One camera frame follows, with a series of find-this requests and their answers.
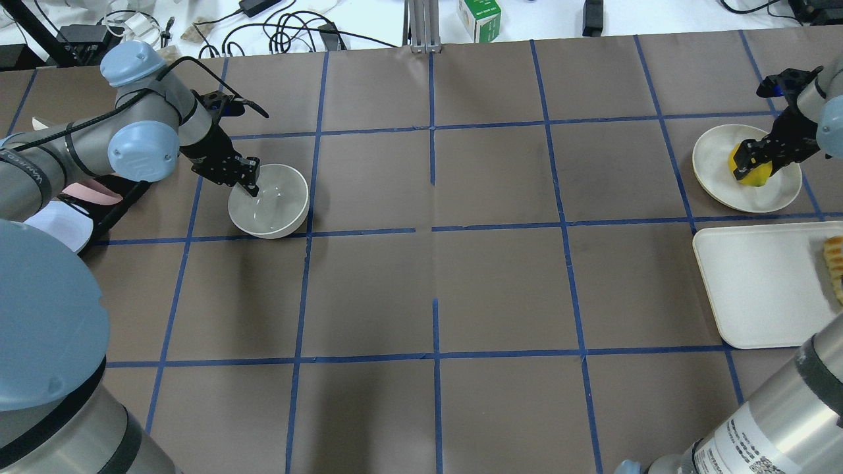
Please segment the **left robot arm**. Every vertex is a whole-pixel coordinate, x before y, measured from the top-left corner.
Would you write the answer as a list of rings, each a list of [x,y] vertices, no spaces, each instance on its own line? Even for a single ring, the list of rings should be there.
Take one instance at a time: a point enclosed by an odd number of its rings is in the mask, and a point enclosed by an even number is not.
[[[782,351],[717,333],[696,138],[770,122],[741,33],[212,62],[313,190],[235,229],[181,165],[82,260],[105,385],[187,473],[603,473],[682,451]]]

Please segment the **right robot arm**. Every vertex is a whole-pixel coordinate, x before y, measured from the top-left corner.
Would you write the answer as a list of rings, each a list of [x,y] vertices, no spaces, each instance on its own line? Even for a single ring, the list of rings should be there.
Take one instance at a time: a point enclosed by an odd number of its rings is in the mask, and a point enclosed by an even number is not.
[[[713,127],[693,147],[704,190],[735,210],[767,213],[802,188],[799,165],[841,157],[841,60],[766,77],[761,98],[788,106],[771,131]],[[737,411],[681,455],[618,473],[841,472],[841,224],[699,231],[692,240],[717,328],[738,348],[799,348]]]

